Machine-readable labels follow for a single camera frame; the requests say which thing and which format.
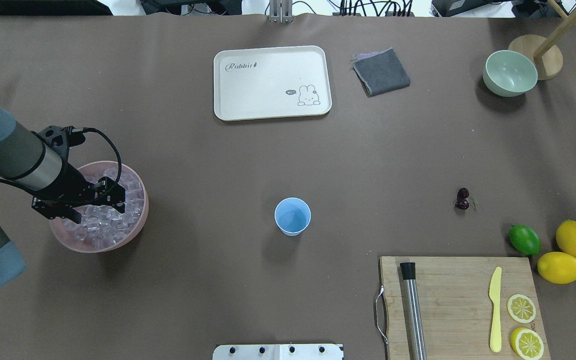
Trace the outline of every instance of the wooden cutting board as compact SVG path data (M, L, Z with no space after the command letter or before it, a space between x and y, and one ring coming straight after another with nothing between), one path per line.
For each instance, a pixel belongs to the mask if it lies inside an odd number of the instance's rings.
M428 360L521 360L510 346L510 333L519 327L535 330L544 342L542 360L550 360L533 272L525 257L382 256L381 283L386 305L389 360L409 360L406 294L400 263L416 264L416 287ZM496 267L501 276L501 336L499 353L490 350L492 302L490 278ZM514 294L528 296L537 307L532 323L514 321L506 310Z

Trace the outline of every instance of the blue cup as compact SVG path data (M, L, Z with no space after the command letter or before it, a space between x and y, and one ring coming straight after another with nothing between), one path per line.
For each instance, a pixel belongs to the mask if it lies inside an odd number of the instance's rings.
M311 208L301 198L284 198L274 209L274 222L282 233L294 237L311 223Z

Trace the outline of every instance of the light green bowl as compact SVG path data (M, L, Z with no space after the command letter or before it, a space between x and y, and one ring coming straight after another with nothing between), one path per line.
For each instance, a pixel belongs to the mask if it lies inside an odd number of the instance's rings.
M484 84L499 96L518 96L537 84L537 68L519 52L495 51L486 60Z

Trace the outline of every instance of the wooden stand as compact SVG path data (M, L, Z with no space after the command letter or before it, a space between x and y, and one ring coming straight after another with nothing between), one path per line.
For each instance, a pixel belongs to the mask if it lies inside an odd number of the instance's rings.
M514 39L508 47L508 50L525 55L535 64L539 80L552 79L562 71L564 59L562 51L555 43L576 25L576 9L568 16L555 0L548 0L548 3L564 19L562 23L548 38L532 34L523 35Z

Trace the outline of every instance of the yellow knife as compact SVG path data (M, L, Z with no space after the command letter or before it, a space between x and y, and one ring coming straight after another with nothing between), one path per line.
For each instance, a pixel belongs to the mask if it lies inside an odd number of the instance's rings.
M501 297L501 268L494 269L490 278L488 297L492 301L492 326L490 327L490 350L495 353L501 351L501 319L499 318L499 303Z

